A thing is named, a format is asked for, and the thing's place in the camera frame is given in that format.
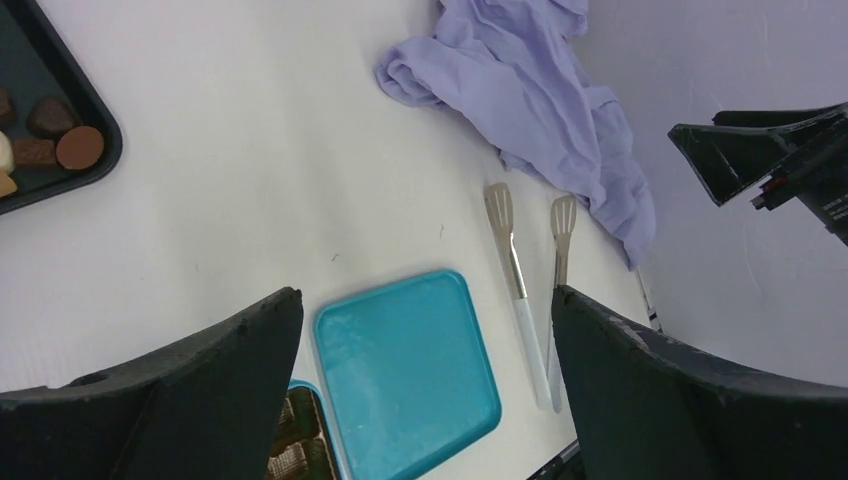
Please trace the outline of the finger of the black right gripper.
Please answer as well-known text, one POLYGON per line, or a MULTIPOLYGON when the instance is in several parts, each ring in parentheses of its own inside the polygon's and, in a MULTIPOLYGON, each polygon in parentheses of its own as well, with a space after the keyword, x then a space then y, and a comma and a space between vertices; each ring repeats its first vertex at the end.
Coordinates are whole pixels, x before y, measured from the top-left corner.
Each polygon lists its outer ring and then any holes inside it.
POLYGON ((710 125, 677 124, 668 138, 722 206, 770 175, 789 179, 847 139, 845 103, 806 110, 723 110, 710 125))

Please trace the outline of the teal chocolate box with dividers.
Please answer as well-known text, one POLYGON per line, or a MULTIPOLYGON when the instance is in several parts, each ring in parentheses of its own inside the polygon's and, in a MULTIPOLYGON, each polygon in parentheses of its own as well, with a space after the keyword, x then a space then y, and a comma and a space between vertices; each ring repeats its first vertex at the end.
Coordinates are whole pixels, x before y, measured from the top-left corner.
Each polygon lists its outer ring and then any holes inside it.
POLYGON ((289 384, 264 478, 344 478, 321 396, 312 384, 300 380, 289 384))

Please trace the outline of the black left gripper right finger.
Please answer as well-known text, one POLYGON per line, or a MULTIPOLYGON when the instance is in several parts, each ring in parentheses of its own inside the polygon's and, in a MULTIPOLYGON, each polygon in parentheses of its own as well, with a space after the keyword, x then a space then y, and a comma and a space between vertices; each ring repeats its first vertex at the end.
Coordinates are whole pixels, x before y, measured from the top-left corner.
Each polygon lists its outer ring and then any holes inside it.
POLYGON ((843 479, 847 391, 743 366, 555 288, 551 319, 591 479, 843 479))

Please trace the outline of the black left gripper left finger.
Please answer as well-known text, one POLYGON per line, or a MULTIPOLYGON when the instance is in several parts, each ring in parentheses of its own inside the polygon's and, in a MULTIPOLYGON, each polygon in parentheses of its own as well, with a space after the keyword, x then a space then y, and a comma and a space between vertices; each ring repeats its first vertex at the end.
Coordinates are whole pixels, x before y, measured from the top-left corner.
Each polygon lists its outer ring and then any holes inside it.
POLYGON ((303 329, 286 287, 60 388, 1 396, 5 479, 260 479, 303 329))

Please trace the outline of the steel tongs white handle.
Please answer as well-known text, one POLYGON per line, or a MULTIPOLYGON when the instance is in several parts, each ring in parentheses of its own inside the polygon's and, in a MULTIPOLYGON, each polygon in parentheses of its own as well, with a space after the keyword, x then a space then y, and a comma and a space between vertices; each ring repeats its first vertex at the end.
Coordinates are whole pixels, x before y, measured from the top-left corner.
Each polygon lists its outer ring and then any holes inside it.
MULTIPOLYGON (((495 183, 484 188, 484 205, 512 297, 519 338, 525 353, 529 377, 537 407, 559 413, 563 409, 559 360, 553 328, 548 328, 547 347, 539 341, 527 289, 514 243, 514 210, 507 184, 495 183)), ((554 285, 568 282, 571 238, 577 220, 577 200, 572 195, 555 199, 550 224, 555 244, 554 285)))

